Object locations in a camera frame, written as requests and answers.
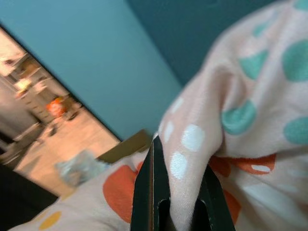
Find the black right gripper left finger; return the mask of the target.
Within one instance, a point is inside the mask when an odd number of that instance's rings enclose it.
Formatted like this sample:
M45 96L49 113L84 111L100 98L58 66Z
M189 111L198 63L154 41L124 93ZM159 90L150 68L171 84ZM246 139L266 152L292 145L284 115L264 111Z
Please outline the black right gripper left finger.
M154 138L135 180L132 231L167 231L170 189L162 143Z

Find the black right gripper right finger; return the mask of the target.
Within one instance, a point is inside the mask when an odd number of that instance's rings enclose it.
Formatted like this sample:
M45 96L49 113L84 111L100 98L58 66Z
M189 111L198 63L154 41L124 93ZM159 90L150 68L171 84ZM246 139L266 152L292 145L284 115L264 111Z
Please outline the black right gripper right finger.
M207 166L195 202L192 218L193 231L234 231L235 227L221 184Z

